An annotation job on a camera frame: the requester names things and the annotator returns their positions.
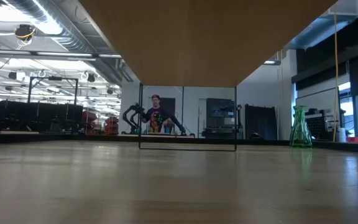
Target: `man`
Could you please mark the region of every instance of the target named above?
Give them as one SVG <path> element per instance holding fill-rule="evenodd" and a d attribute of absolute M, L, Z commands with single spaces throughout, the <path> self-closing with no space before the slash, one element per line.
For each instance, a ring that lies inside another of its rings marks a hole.
<path fill-rule="evenodd" d="M 150 121 L 149 132 L 160 133 L 162 125 L 164 125 L 165 128 L 172 129 L 175 123 L 182 133 L 186 133 L 185 129 L 179 123 L 176 117 L 172 116 L 163 108 L 161 108 L 160 96 L 153 95 L 152 104 L 153 107 L 151 107 L 142 118 L 143 123 L 147 123 Z"/>

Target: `exposed ductwork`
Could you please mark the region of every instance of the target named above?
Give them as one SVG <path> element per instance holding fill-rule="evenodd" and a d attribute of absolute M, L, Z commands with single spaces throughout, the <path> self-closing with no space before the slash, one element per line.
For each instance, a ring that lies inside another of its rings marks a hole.
<path fill-rule="evenodd" d="M 50 0 L 3 0 L 9 7 L 29 17 L 39 30 L 45 34 L 56 35 L 54 41 L 69 52 L 96 53 L 95 48 L 72 24 L 64 13 Z M 109 83 L 121 85 L 122 77 L 101 59 L 86 62 L 100 72 Z"/>
<path fill-rule="evenodd" d="M 307 49 L 327 39 L 334 34 L 334 13 L 337 14 L 337 31 L 343 29 L 358 18 L 358 0 L 339 0 L 319 16 L 300 34 L 288 43 L 288 49 Z"/>

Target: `metal frame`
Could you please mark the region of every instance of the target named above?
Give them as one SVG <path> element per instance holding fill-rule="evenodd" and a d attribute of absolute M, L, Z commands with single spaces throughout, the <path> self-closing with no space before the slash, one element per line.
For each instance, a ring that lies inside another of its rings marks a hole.
<path fill-rule="evenodd" d="M 181 124 L 183 125 L 183 111 L 184 111 L 184 102 L 185 102 L 185 87 L 182 87 L 182 93 L 181 93 Z M 139 84 L 139 105 L 140 107 L 143 106 L 143 84 Z M 237 87 L 234 87 L 234 108 L 237 106 Z M 169 148 L 152 148 L 152 147 L 142 147 L 142 118 L 141 115 L 138 116 L 137 124 L 139 127 L 138 130 L 138 148 L 139 149 L 156 149 L 156 150 L 173 150 L 173 151 L 214 151 L 214 152 L 236 152 L 237 151 L 237 112 L 234 113 L 234 139 L 233 139 L 233 145 L 234 150 L 213 150 L 213 149 L 169 149 Z"/>
<path fill-rule="evenodd" d="M 30 77 L 29 95 L 27 97 L 27 103 L 30 103 L 30 101 L 31 101 L 31 90 L 33 89 L 33 87 L 35 87 L 37 85 L 37 84 L 35 84 L 34 86 L 32 86 L 32 81 L 35 79 L 39 79 L 39 80 L 48 79 L 51 81 L 74 80 L 75 81 L 74 105 L 77 104 L 78 79 L 77 78 L 61 78 L 61 77 Z"/>

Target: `green glass vase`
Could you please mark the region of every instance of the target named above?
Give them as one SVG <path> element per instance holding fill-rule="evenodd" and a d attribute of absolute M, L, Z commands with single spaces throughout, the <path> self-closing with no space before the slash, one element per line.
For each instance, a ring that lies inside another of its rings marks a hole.
<path fill-rule="evenodd" d="M 290 146 L 311 148 L 311 134 L 305 119 L 305 106 L 294 106 L 295 121 L 290 136 Z"/>

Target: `ceiling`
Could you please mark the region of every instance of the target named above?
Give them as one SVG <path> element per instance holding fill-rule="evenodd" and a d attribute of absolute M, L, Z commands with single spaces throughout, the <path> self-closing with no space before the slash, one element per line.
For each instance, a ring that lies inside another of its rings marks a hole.
<path fill-rule="evenodd" d="M 335 0 L 81 0 L 144 85 L 234 87 Z"/>
<path fill-rule="evenodd" d="M 114 47 L 103 36 L 98 27 L 89 18 L 77 0 L 56 0 L 55 5 L 79 30 L 79 34 L 99 53 L 113 53 Z M 7 5 L 0 5 L 0 50 L 31 50 L 36 52 L 67 52 L 61 44 L 50 38 L 50 35 L 37 29 L 30 42 L 23 43 L 13 32 L 21 24 L 33 27 L 32 21 L 23 13 L 12 10 Z M 39 60 L 29 58 L 0 57 L 0 100 L 27 101 L 30 77 L 63 77 L 79 79 L 78 103 L 91 110 L 99 111 L 101 116 L 107 114 L 119 115 L 121 107 L 121 84 L 133 82 L 135 77 L 123 60 L 105 58 L 108 66 L 124 70 L 128 77 L 121 82 L 107 82 L 105 75 L 91 63 L 81 60 Z M 8 77 L 10 72 L 16 72 L 17 78 Z M 95 81 L 89 82 L 87 77 L 94 74 Z M 73 103 L 75 82 L 52 81 L 48 79 L 33 81 L 36 86 L 32 89 L 32 101 L 48 103 Z"/>

